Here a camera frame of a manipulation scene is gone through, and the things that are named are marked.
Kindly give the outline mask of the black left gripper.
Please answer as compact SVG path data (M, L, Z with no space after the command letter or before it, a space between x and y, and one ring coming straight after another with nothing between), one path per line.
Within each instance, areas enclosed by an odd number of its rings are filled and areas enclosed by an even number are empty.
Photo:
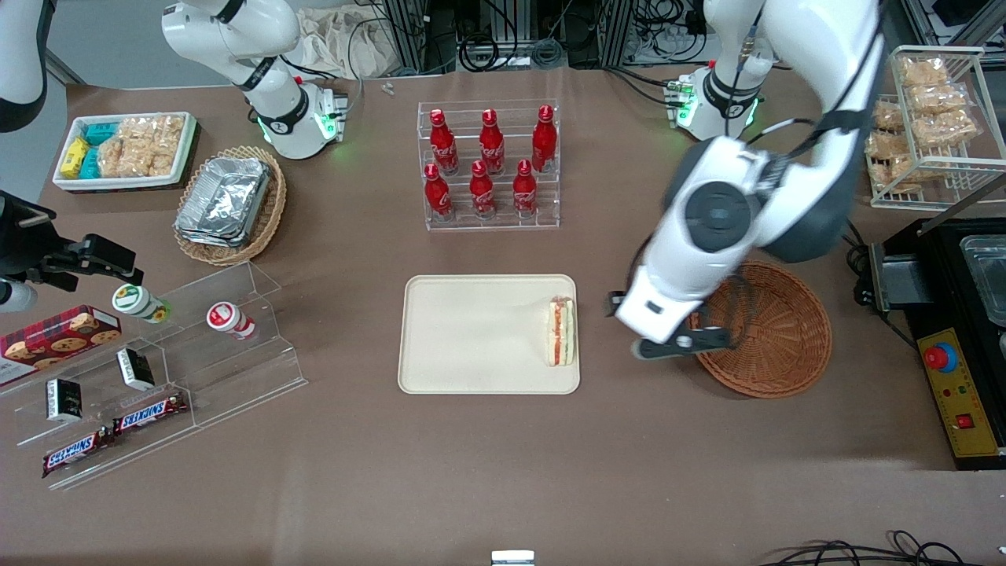
M606 318L613 318L626 296L625 292L609 292L606 297ZM690 329L687 325L672 334L669 343L654 343L648 338L637 338L630 347L633 357L642 361L657 361L657 359L682 358L694 355L694 352L733 350L733 333L726 327L697 327Z

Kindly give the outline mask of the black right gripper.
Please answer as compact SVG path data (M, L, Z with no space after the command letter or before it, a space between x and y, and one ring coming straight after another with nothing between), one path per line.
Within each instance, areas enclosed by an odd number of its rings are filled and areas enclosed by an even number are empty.
M76 288L79 275L104 275L141 285L145 273L135 268L136 254L96 233L61 250L53 220L55 211L1 193L1 275L18 278L31 269L31 282L54 288Z

